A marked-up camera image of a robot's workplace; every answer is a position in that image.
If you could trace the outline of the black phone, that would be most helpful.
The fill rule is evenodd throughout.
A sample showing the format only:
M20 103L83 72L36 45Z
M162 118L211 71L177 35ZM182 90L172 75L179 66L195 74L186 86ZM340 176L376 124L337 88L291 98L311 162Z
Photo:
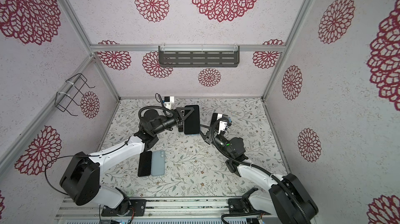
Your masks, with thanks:
M179 132L184 132L184 124L183 123L179 123L178 124L178 131Z
M199 105L187 105L185 108L193 108L191 110L184 110L184 115L188 115L183 123L184 134L199 134L200 133L200 107Z

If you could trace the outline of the black smartphone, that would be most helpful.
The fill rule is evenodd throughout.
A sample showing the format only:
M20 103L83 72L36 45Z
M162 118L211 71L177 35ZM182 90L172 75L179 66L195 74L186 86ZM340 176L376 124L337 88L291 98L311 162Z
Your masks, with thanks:
M222 117L223 117L223 114L221 114L221 113L213 113L211 122L210 122L210 126L212 127L215 124L215 122L218 121L219 119L221 119Z

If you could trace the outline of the light blue phone case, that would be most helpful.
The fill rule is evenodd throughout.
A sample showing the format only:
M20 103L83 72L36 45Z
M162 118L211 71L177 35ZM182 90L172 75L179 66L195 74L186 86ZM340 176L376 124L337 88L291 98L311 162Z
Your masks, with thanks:
M152 153L152 176L157 177L165 174L165 158L166 154L164 150L154 151Z

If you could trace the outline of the black phone removed from case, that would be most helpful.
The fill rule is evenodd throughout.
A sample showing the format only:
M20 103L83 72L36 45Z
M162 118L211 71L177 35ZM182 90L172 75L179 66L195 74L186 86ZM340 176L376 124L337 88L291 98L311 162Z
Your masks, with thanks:
M139 166L137 169L138 177L147 177L152 172L152 151L146 151L140 154Z

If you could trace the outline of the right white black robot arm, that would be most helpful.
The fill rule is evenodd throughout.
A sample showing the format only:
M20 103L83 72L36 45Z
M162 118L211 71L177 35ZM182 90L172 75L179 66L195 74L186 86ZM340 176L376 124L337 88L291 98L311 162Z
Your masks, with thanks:
M224 119L201 133L225 158L230 173L255 184L241 198L229 199L229 217L263 215L276 217L282 224L309 224L319 210L298 177L273 174L255 165L246 155L242 138L224 137L230 123Z

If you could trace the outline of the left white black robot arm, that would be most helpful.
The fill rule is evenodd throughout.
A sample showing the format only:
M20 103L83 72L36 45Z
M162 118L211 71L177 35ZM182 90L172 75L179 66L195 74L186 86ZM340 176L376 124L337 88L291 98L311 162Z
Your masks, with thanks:
M117 216L128 215L132 208L130 198L121 189L102 184L101 176L122 161L149 151L157 143L158 134L198 114L199 110L193 106L174 110L162 106L141 108L136 133L111 148L73 155L59 185L78 206L96 203L111 209Z

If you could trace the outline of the grey slotted wall shelf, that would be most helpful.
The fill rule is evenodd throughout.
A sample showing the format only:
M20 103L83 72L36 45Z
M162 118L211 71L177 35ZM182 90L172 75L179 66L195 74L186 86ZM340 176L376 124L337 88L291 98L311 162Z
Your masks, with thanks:
M231 68L240 62L240 47L172 48L158 47L158 62L163 68Z

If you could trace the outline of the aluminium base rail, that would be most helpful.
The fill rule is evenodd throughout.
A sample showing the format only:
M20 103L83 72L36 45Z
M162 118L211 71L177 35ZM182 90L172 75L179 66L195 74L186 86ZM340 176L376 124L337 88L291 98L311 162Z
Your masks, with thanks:
M173 198L131 198L131 206L135 211L135 219L144 218L218 218L228 213L248 213L242 207L241 197L173 197ZM132 216L115 215L112 210L100 207L95 203L77 206L71 199L65 198L55 215L56 220L93 219L106 220L112 218L127 219Z

